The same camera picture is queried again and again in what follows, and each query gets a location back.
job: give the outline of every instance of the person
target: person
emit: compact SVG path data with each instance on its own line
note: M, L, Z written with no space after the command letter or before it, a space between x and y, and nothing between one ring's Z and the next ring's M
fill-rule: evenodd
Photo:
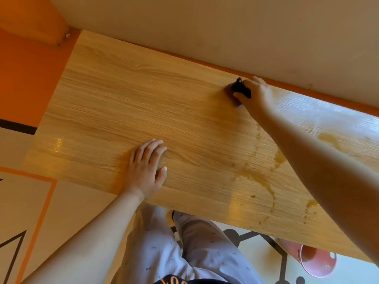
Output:
M262 79L244 80L244 85L252 91L251 99L241 93L234 96L272 137L323 209L378 265L378 174L280 116L272 91ZM167 177L166 167L157 172L159 159L167 149L162 144L162 140L153 139L131 152L122 193L24 284L102 284L135 211L125 256L112 283L263 283L211 221L178 211L173 214L184 246L181 256L162 210L142 203L160 189Z

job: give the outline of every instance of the pink trash bin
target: pink trash bin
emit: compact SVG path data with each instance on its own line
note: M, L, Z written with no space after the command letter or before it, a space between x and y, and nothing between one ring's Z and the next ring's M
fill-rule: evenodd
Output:
M313 277L324 278L329 276L337 264L337 254L335 253L284 239L279 239L278 242Z

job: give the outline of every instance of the brown liquid in bucket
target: brown liquid in bucket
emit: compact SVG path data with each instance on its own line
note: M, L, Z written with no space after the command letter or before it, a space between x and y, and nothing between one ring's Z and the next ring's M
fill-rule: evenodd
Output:
M301 258L303 262L312 260L316 255L317 249L304 245L301 249Z

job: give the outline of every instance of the leg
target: leg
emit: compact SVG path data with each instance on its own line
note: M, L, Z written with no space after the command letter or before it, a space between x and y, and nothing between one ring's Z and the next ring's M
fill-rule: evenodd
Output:
M183 257L192 267L207 269L233 284L263 284L248 260L213 222L177 211L174 222L183 241Z
M194 273L181 257L180 248L162 209L143 203L136 211L121 267L112 283L154 283L168 274L183 279Z

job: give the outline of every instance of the wooden table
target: wooden table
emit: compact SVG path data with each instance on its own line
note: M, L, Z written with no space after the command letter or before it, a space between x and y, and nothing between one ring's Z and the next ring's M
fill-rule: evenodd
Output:
M301 184L276 144L223 88L237 76L83 31L25 170L117 193L125 152L169 148L149 201L355 258L368 258ZM379 170L379 119L273 87L282 114Z

